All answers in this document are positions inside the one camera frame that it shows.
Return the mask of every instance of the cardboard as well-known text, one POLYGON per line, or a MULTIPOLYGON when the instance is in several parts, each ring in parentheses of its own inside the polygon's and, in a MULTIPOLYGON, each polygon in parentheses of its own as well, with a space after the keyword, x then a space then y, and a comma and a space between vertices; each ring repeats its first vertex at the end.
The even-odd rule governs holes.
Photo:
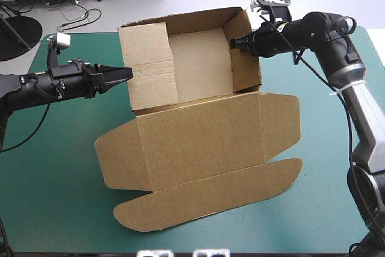
POLYGON ((183 183, 119 204, 114 216, 136 231, 162 230, 275 197, 289 188, 301 166, 300 159, 287 159, 183 183))
POLYGON ((116 206, 124 226, 162 230, 272 198, 295 181, 300 159, 268 161, 300 139, 298 99, 259 92, 258 60, 228 45, 250 31, 236 7, 119 29, 137 117, 95 148, 108 187, 152 192, 116 206))
POLYGON ((142 20, 119 28, 125 65, 134 73, 128 81, 131 108, 258 90, 257 58, 229 48, 229 39, 250 32, 247 13, 239 7, 142 20))

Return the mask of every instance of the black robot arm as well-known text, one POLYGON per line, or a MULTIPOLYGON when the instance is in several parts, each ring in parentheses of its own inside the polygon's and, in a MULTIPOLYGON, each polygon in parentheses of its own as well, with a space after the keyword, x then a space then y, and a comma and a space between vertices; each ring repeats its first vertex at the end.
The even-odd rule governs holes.
POLYGON ((290 14, 283 13, 289 4, 289 0, 253 0, 251 7, 267 11, 270 21, 249 35, 231 40, 230 45, 259 57, 292 51, 298 56, 296 51, 305 49, 315 53, 327 78, 325 83, 342 96, 359 137, 348 186, 370 233, 354 256, 380 256, 379 252, 385 252, 385 115, 366 86, 366 67, 349 37, 356 22, 323 12, 291 21, 290 14), (277 7, 280 17, 274 13, 277 7))
POLYGON ((26 75, 0 75, 0 150, 7 119, 13 111, 74 98, 94 98, 133 77, 130 67, 90 65, 80 59, 59 66, 60 50, 69 36, 58 33, 48 39, 47 71, 26 75))

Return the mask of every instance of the zip tie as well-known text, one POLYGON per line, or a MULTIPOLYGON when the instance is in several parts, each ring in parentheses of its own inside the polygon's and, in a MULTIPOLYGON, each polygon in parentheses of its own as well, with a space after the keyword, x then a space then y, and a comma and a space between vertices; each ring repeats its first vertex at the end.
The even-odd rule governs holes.
POLYGON ((336 96, 337 94, 342 94, 342 92, 344 90, 346 90, 347 88, 353 87, 353 86, 358 85, 358 84, 366 84, 366 81, 364 81, 364 80, 362 80, 362 81, 353 81, 353 82, 347 84, 346 86, 341 87, 340 89, 337 89, 336 91, 330 93, 329 95, 330 96, 336 96))

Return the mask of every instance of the green tabletop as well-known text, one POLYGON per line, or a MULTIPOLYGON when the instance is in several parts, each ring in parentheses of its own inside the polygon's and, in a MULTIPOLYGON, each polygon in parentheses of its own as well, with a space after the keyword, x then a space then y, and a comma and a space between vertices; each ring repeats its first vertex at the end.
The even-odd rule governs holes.
MULTIPOLYGON (((385 107, 385 73, 363 28, 353 41, 368 67, 367 81, 385 107)), ((45 70, 46 44, 31 72, 45 70)), ((311 52, 304 57, 319 70, 311 52)), ((117 33, 72 34, 60 60, 122 66, 117 33)), ((278 197, 200 218, 159 232, 123 227, 114 207, 144 193, 111 190, 94 149, 98 136, 134 118, 124 84, 95 99, 51 105, 27 144, 0 155, 0 216, 18 252, 135 252, 138 249, 227 247, 233 252, 346 252, 367 233, 346 185, 348 130, 337 97, 291 54, 261 60, 262 90, 300 99, 301 140, 274 160, 300 157, 303 169, 278 197)), ((15 112, 5 147, 38 124, 44 107, 15 112)))

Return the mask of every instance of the wire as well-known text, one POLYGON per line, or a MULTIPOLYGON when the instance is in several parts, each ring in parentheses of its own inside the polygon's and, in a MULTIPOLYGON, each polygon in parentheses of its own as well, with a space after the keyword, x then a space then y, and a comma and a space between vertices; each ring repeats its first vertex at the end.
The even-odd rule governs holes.
POLYGON ((73 5, 83 9, 85 11, 85 13, 79 19, 77 19, 77 20, 74 20, 74 21, 71 21, 71 22, 67 22, 67 23, 63 23, 60 26, 58 26, 58 30, 61 31, 61 32, 68 31, 68 30, 71 30, 71 29, 75 29, 75 28, 79 28, 79 27, 83 27, 83 26, 95 23, 96 21, 98 21, 102 17, 102 11, 100 9, 98 9, 98 8, 87 9, 87 8, 79 5, 77 1, 73 1, 73 0, 68 0, 68 1, 71 2, 73 5), (90 15, 91 11, 98 11, 99 12, 98 17, 95 18, 92 21, 89 20, 89 15, 90 15), (68 27, 68 28, 64 28, 65 26, 73 25, 73 24, 76 24, 76 23, 80 23, 80 22, 85 21, 85 20, 87 20, 88 22, 87 23, 82 23, 82 24, 79 24, 79 25, 75 25, 75 26, 71 26, 71 27, 68 27))
POLYGON ((49 7, 49 8, 54 8, 54 9, 58 10, 58 11, 61 13, 61 15, 63 15, 63 18, 64 18, 66 21, 69 21, 69 22, 78 20, 78 19, 80 19, 80 18, 84 15, 84 14, 83 14, 82 16, 78 16, 77 18, 74 18, 74 19, 69 19, 69 18, 64 14, 63 10, 60 9, 59 7, 54 6, 54 5, 51 5, 51 4, 46 4, 46 3, 44 3, 44 5, 47 6, 47 7, 49 7))
POLYGON ((50 106, 50 105, 51 105, 51 104, 47 104, 42 119, 39 121, 39 124, 37 125, 37 127, 35 128, 35 130, 34 130, 29 136, 27 136, 27 138, 25 138, 25 139, 22 140, 20 143, 15 144, 15 145, 12 146, 12 147, 8 147, 8 148, 6 148, 6 149, 4 149, 4 150, 1 150, 1 153, 4 153, 4 152, 8 152, 8 151, 10 151, 10 150, 13 150, 13 149, 15 149, 15 148, 17 148, 17 147, 20 147, 21 145, 25 144, 27 141, 29 141, 29 140, 30 140, 30 139, 37 133, 37 131, 40 129, 40 127, 42 126, 42 124, 43 124, 43 122, 44 122, 44 119, 45 119, 46 116, 47 116, 47 113, 48 113, 48 110, 49 110, 49 106, 50 106))
POLYGON ((3 224, 2 220, 1 220, 1 218, 0 218, 0 233, 2 235, 3 244, 5 246, 5 255, 7 257, 11 257, 10 246, 8 245, 7 234, 5 233, 4 224, 3 224))
MULTIPOLYGON (((299 60, 301 60, 316 76, 317 78, 319 78, 325 85, 327 85, 331 90, 333 90, 334 92, 336 91, 336 89, 331 85, 329 84, 296 50, 295 48, 291 45, 291 43, 287 40, 287 38, 270 22, 268 21, 263 15, 260 15, 260 17, 266 21, 270 26, 271 28, 276 32, 278 33, 278 35, 286 42, 286 44, 290 47, 290 49, 293 51, 293 53, 296 54, 297 58, 299 60)), ((365 207, 365 210, 367 211, 368 213, 368 216, 369 218, 371 219, 371 222, 373 223, 373 225, 375 226, 375 228, 377 229, 378 233, 380 233, 380 235, 385 239, 385 234, 384 232, 381 230, 380 226, 377 224, 377 222, 375 221, 372 213, 370 212, 369 210, 369 207, 368 205, 366 204, 365 202, 365 199, 362 195, 362 192, 361 192, 361 189, 358 185, 358 182, 357 182, 357 178, 356 178, 356 175, 354 174, 354 164, 353 164, 353 159, 352 159, 352 154, 353 154, 353 132, 352 132, 352 128, 351 128, 351 119, 350 119, 350 112, 349 112, 349 108, 348 108, 348 105, 347 103, 344 101, 344 99, 342 98, 342 96, 340 94, 337 94, 339 100, 341 101, 344 109, 345 109, 345 113, 346 113, 346 118, 347 118, 347 121, 348 121, 348 133, 349 133, 349 164, 350 164, 350 170, 351 170, 351 173, 353 175, 353 181, 354 181, 354 185, 356 186, 356 189, 357 189, 357 192, 359 194, 359 197, 362 201, 362 203, 364 204, 364 207, 365 207)))
POLYGON ((80 24, 80 25, 76 25, 76 26, 73 26, 73 27, 70 27, 70 28, 65 28, 63 29, 63 31, 67 31, 67 30, 71 30, 71 29, 75 29, 75 28, 79 28, 79 27, 83 27, 83 26, 86 26, 86 25, 89 25, 89 24, 92 24, 94 22, 97 22, 101 17, 102 17, 102 11, 98 8, 92 8, 92 9, 89 9, 88 10, 88 13, 90 11, 98 11, 99 12, 99 16, 97 18, 95 18, 94 20, 90 21, 90 22, 87 22, 87 23, 83 23, 83 24, 80 24))
POLYGON ((32 3, 27 3, 27 4, 25 4, 25 5, 20 6, 19 9, 18 9, 17 11, 18 11, 20 14, 24 14, 24 13, 31 12, 33 8, 34 8, 34 5, 33 5, 32 3), (28 5, 31 6, 28 10, 26 10, 26 11, 21 11, 22 8, 24 8, 24 7, 28 6, 28 5))

